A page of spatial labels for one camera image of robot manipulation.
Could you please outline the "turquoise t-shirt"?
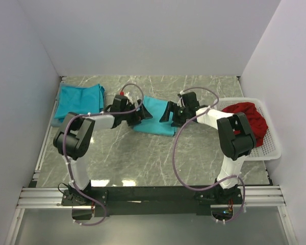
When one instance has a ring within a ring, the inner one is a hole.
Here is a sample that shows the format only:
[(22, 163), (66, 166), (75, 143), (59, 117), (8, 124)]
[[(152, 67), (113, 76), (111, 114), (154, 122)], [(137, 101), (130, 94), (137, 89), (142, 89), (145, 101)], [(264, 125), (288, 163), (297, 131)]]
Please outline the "turquoise t-shirt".
[(175, 135), (177, 132), (177, 127), (173, 127), (171, 125), (173, 113), (170, 113), (169, 120), (167, 122), (159, 122), (167, 107), (167, 101), (145, 95), (143, 105), (152, 115), (152, 118), (142, 120), (141, 124), (133, 127), (134, 131), (163, 136)]

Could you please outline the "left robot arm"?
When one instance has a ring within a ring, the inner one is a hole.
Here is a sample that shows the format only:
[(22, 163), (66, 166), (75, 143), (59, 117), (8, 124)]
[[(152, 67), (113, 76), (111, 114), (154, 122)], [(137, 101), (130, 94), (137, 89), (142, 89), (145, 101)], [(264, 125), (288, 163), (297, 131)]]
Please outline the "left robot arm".
[(78, 204), (91, 201), (91, 180), (86, 171), (84, 155), (87, 153), (92, 134), (96, 130), (113, 129), (126, 121), (129, 127), (141, 124), (142, 120), (153, 116), (143, 105), (142, 100), (133, 103), (125, 95), (118, 94), (113, 103), (100, 113), (77, 114), (69, 112), (64, 118), (53, 145), (65, 159), (69, 175), (69, 192)]

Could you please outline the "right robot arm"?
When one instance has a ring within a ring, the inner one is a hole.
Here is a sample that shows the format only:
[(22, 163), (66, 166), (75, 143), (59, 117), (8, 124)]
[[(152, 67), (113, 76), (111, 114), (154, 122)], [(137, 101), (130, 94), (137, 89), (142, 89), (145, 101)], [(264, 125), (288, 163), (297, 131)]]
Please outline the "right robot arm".
[(181, 93), (178, 96), (178, 103), (167, 103), (160, 122), (168, 121), (172, 113), (171, 125), (180, 127), (181, 130), (191, 121), (210, 126), (218, 131), (219, 144), (223, 152), (221, 170), (213, 185), (197, 189), (184, 182), (182, 184), (193, 191), (211, 190), (208, 198), (224, 204), (241, 193), (238, 188), (238, 177), (244, 161), (256, 147), (256, 138), (251, 126), (242, 112), (227, 113), (213, 109), (212, 106), (200, 105), (195, 92)]

